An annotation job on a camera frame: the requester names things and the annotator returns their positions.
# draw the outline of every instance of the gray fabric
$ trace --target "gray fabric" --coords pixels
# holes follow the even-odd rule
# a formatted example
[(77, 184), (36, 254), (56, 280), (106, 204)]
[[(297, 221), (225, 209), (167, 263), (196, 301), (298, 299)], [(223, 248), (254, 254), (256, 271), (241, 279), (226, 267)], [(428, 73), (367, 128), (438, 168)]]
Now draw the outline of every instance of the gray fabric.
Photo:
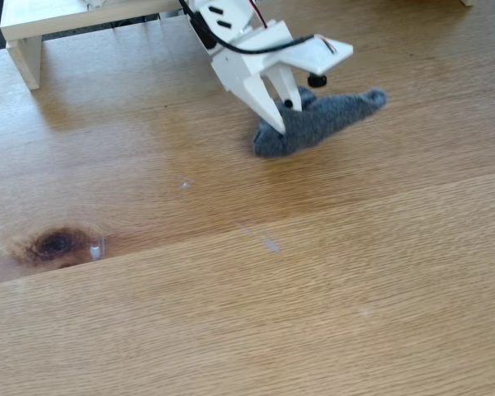
[(387, 103), (387, 95), (373, 89), (362, 95), (337, 95), (317, 99), (308, 88), (299, 87), (303, 111), (293, 111), (278, 103), (286, 133), (280, 134), (264, 120), (255, 136), (255, 154), (282, 158), (311, 148), (347, 126), (372, 116)]

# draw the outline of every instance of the red wire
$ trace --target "red wire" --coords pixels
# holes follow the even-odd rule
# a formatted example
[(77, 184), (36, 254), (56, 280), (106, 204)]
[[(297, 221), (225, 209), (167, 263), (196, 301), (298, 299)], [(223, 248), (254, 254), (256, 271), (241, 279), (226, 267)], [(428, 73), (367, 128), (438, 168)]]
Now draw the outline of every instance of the red wire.
[(255, 10), (255, 12), (257, 13), (258, 15), (258, 19), (261, 20), (262, 24), (264, 25), (264, 27), (267, 29), (267, 24), (266, 24), (266, 21), (264, 21), (264, 17), (262, 16), (262, 13), (260, 12), (260, 10), (258, 9), (257, 7), (257, 4), (255, 4), (255, 2), (253, 0), (249, 0), (249, 2), (251, 3), (252, 7), (253, 7), (253, 10)]

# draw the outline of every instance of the white robotic gripper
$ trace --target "white robotic gripper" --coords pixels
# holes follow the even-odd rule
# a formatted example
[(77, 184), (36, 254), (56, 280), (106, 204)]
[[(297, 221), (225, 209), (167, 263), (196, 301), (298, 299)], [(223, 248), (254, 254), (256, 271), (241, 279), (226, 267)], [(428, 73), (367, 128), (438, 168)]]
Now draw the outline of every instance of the white robotic gripper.
[[(283, 21), (270, 21), (267, 28), (253, 30), (250, 21), (254, 9), (248, 0), (191, 0), (190, 8), (199, 12), (215, 35), (242, 50), (261, 50), (293, 40)], [(206, 49), (213, 56), (212, 67), (224, 88), (281, 134), (285, 133), (284, 121), (262, 77), (273, 84), (288, 107), (302, 111), (292, 67), (323, 76), (353, 54), (351, 45), (322, 36), (268, 54), (240, 54), (220, 44)]]

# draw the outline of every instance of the black knob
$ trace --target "black knob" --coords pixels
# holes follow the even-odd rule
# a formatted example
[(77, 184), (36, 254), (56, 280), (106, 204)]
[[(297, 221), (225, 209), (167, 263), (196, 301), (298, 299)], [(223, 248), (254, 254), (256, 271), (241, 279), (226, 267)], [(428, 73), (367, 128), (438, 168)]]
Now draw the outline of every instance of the black knob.
[(327, 76), (318, 76), (317, 74), (310, 74), (308, 77), (308, 85), (311, 88), (322, 88), (327, 85)]

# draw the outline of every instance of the wooden table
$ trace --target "wooden table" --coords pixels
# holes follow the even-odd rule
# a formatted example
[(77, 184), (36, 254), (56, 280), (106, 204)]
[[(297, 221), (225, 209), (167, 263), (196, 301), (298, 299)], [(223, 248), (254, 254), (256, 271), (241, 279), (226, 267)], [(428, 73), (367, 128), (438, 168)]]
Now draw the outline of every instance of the wooden table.
[(391, 103), (283, 161), (183, 19), (0, 51), (0, 396), (495, 396), (495, 1), (285, 3)]

